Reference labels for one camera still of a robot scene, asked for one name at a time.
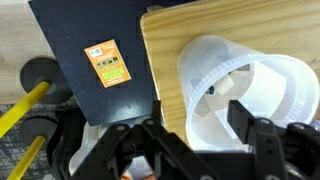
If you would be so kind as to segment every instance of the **white plastic container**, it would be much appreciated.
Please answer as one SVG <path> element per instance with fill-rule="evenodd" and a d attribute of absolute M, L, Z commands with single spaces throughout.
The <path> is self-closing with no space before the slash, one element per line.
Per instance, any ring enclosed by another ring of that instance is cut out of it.
<path fill-rule="evenodd" d="M 236 71 L 248 64 L 250 70 Z M 319 103 L 318 79 L 301 60 L 263 54 L 216 36 L 190 42 L 180 54 L 178 71 L 194 150 L 247 149 L 227 123 L 231 99 L 281 127 L 310 123 Z M 212 85 L 214 94 L 204 95 Z"/>

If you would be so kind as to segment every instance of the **yellow pipe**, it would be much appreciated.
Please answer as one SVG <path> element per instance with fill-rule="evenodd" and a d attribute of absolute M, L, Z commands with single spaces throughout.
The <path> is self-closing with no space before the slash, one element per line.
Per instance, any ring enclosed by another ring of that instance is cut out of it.
<path fill-rule="evenodd" d="M 0 118 L 0 138 L 48 91 L 50 84 L 41 82 Z"/>
<path fill-rule="evenodd" d="M 42 136 L 36 137 L 7 180 L 20 180 L 22 178 L 23 174 L 26 172 L 45 141 L 46 139 Z"/>

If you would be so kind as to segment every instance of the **wooden board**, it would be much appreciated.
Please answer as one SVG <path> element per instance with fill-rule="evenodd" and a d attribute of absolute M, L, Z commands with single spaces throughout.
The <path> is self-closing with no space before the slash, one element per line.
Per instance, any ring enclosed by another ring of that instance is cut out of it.
<path fill-rule="evenodd" d="M 290 55 L 320 77 L 318 0 L 198 1 L 147 13 L 141 28 L 167 129 L 185 142 L 177 60 L 196 37 L 212 34 L 264 53 Z"/>
<path fill-rule="evenodd" d="M 12 104 L 25 92 L 19 74 L 22 66 L 35 56 L 53 53 L 24 0 L 0 3 L 0 104 Z"/>

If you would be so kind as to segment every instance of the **metal bolt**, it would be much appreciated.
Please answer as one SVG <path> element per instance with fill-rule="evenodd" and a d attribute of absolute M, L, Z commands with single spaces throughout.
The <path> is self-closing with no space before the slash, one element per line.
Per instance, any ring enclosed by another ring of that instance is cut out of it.
<path fill-rule="evenodd" d="M 148 124 L 148 125 L 153 125 L 154 122 L 153 122 L 152 120 L 148 120 L 148 121 L 147 121 L 147 124 Z"/>
<path fill-rule="evenodd" d="M 200 177 L 200 180 L 213 180 L 213 178 L 209 175 L 203 175 Z"/>
<path fill-rule="evenodd" d="M 294 127 L 299 128 L 299 129 L 304 129 L 304 126 L 301 124 L 294 124 Z"/>
<path fill-rule="evenodd" d="M 266 119 L 261 119 L 260 122 L 264 123 L 264 124 L 270 124 L 270 122 Z"/>
<path fill-rule="evenodd" d="M 266 176 L 265 180 L 280 180 L 280 178 L 278 178 L 275 175 L 269 174 L 269 175 Z"/>
<path fill-rule="evenodd" d="M 117 130 L 118 130 L 118 131 L 123 131 L 124 129 L 125 129 L 124 126 L 118 126 L 118 127 L 117 127 Z"/>

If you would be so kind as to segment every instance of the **light wood surface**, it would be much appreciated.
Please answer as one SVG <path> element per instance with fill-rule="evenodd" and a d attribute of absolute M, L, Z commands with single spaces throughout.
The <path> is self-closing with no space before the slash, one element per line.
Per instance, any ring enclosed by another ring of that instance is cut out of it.
<path fill-rule="evenodd" d="M 22 66 L 36 56 L 53 53 L 26 0 L 0 0 L 0 104 L 12 104 L 25 92 Z"/>
<path fill-rule="evenodd" d="M 147 13 L 141 28 L 167 129 L 186 141 L 177 60 L 201 35 L 306 62 L 320 76 L 320 1 L 198 1 Z"/>

